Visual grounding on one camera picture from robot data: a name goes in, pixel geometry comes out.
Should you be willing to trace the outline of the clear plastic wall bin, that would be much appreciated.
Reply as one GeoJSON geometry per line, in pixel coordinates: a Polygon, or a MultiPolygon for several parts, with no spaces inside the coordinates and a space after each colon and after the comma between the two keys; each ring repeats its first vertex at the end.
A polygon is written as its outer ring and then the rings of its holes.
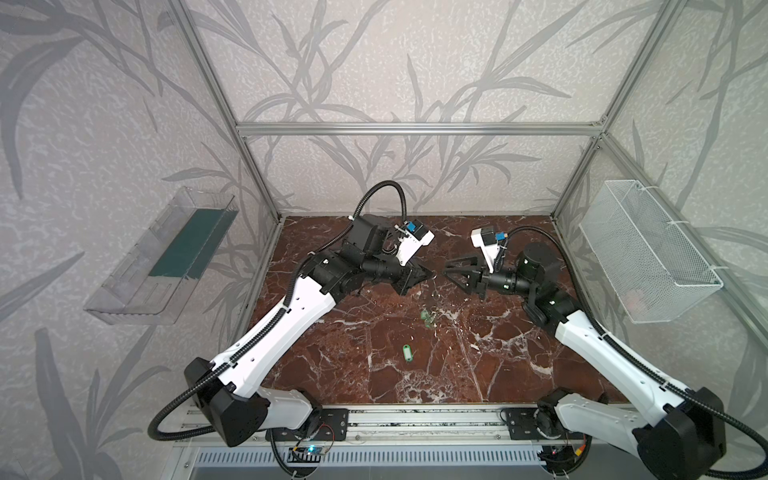
{"type": "Polygon", "coordinates": [[[179,188],[84,311],[108,325],[172,325],[234,223],[236,197],[179,188]]]}

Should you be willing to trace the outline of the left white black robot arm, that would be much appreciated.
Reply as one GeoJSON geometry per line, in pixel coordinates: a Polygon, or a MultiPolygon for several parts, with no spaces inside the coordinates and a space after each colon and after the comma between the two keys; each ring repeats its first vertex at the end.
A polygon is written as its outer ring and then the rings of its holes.
{"type": "Polygon", "coordinates": [[[210,362],[196,359],[185,370],[190,385],[201,385],[197,407],[229,447],[257,432],[286,429],[316,433],[322,406],[301,390],[266,388],[273,366],[319,319],[364,284],[388,284],[404,296],[433,278],[415,257],[434,239],[418,220],[392,226],[382,217],[361,215],[343,232],[338,248],[313,252],[298,268],[286,295],[257,324],[210,362]],[[208,384],[201,384],[205,375],[208,384]]]}

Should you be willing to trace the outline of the green circuit board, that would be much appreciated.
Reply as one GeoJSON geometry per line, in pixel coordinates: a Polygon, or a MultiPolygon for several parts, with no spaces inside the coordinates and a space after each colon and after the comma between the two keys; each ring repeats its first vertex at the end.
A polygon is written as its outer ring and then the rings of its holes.
{"type": "Polygon", "coordinates": [[[289,449],[290,458],[294,462],[299,463],[317,463],[320,462],[323,457],[325,457],[330,450],[332,449],[331,445],[318,445],[318,444],[310,444],[310,445],[297,445],[294,447],[291,447],[289,449]]]}

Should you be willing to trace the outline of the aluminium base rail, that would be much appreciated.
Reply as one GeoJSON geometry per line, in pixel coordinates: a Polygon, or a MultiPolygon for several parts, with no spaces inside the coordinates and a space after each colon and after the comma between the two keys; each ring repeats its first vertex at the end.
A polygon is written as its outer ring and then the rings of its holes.
{"type": "Polygon", "coordinates": [[[603,404],[569,395],[557,408],[562,430],[546,433],[534,404],[353,404],[322,408],[310,420],[320,443],[363,444],[541,444],[580,445],[589,435],[627,446],[633,431],[654,426],[670,406],[642,411],[629,404],[603,404]]]}

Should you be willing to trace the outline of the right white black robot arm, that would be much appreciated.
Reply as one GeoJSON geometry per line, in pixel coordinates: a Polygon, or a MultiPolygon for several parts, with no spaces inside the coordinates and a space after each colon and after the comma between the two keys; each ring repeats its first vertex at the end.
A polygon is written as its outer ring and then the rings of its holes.
{"type": "Polygon", "coordinates": [[[587,315],[557,285],[562,268],[541,242],[526,246],[511,267],[496,267],[496,245],[447,261],[444,275],[467,294],[518,296],[529,320],[578,353],[631,403],[629,411],[557,389],[538,402],[545,436],[576,432],[630,453],[658,479],[698,479],[726,451],[725,426],[697,401],[718,404],[710,390],[692,391],[633,352],[587,315]]]}

